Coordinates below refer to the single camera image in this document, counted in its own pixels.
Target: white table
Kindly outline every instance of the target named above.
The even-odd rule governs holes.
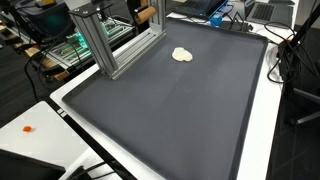
[[[293,24],[297,14],[299,0],[294,0]],[[263,31],[262,25],[252,24],[254,30],[270,38],[270,33]],[[290,31],[280,28],[271,28],[282,35],[289,35]],[[262,180],[266,178],[271,146],[273,141],[274,129],[278,114],[278,108],[281,98],[281,86],[271,83],[267,79],[267,72],[276,61],[277,49],[274,45],[269,45],[265,55],[259,81],[256,88],[255,98],[252,106],[248,130],[241,156],[241,162],[238,172],[238,180]],[[128,171],[136,178],[140,179],[163,179],[159,174],[151,170],[128,151],[110,139],[107,135],[95,128],[79,114],[69,108],[62,97],[75,88],[78,84],[98,71],[97,65],[92,66],[78,77],[51,94],[54,100],[62,109],[64,109],[80,126],[82,126],[93,138],[95,138],[114,158],[116,158]]]
[[[24,126],[31,126],[33,130],[24,132]],[[46,102],[39,102],[0,129],[0,149],[64,167],[66,173],[61,180],[81,165],[86,169],[103,162]],[[89,175],[97,177],[112,171],[103,165]],[[101,179],[121,178],[111,174]]]

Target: gray surface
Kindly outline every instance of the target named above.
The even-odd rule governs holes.
[[[266,45],[169,21],[166,38],[120,79],[96,73],[64,101],[168,179],[234,179]],[[192,62],[171,58],[180,46]]]

